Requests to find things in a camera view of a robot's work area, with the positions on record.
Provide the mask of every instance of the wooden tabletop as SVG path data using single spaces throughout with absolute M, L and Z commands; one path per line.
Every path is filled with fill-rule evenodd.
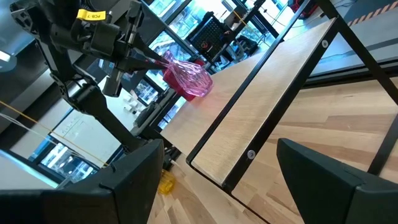
M 193 160 L 197 168 L 223 183 L 332 24 L 333 20 L 320 24 L 275 49 Z M 161 135 L 188 155 L 263 54 L 214 74 L 212 91 L 185 103 Z

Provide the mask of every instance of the screw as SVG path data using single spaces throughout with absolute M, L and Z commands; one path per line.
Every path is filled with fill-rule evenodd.
M 248 158 L 249 159 L 254 159 L 256 156 L 256 152 L 254 152 L 253 150 L 249 150 L 248 151 Z
M 323 41 L 322 41 L 322 47 L 323 47 L 323 48 L 329 47 L 329 42 L 328 42 L 327 40 L 323 40 Z

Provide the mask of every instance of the yellow object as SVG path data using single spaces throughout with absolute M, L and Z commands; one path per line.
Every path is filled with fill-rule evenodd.
M 90 12 L 86 9 L 79 9 L 77 18 L 84 21 L 101 21 L 106 19 L 106 11 Z
M 168 195 L 174 187 L 175 177 L 172 173 L 167 170 L 162 170 L 162 177 L 160 178 L 160 183 L 158 190 L 161 194 Z

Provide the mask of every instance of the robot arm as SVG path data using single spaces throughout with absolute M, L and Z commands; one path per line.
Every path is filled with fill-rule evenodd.
M 131 135 L 123 124 L 110 112 L 106 98 L 97 83 L 88 75 L 75 70 L 68 49 L 92 55 L 115 64 L 107 77 L 103 93 L 119 96 L 124 73 L 138 70 L 164 69 L 163 65 L 132 56 L 132 50 L 144 57 L 167 63 L 144 44 L 138 27 L 143 20 L 141 3 L 132 0 L 126 14 L 127 28 L 111 24 L 111 12 L 90 12 L 89 5 L 80 0 L 21 0 L 10 5 L 14 20 L 38 41 L 48 47 L 53 58 L 51 77 L 59 86 L 62 97 L 75 110 L 94 116 L 120 143 L 126 152 L 141 147 L 145 142 Z M 84 80 L 86 83 L 72 96 L 67 83 Z

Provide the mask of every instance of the yellow label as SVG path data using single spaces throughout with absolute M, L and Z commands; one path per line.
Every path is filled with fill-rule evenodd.
M 90 12 L 86 9 L 79 9 L 77 18 L 85 21 L 101 21 L 106 19 L 106 11 Z

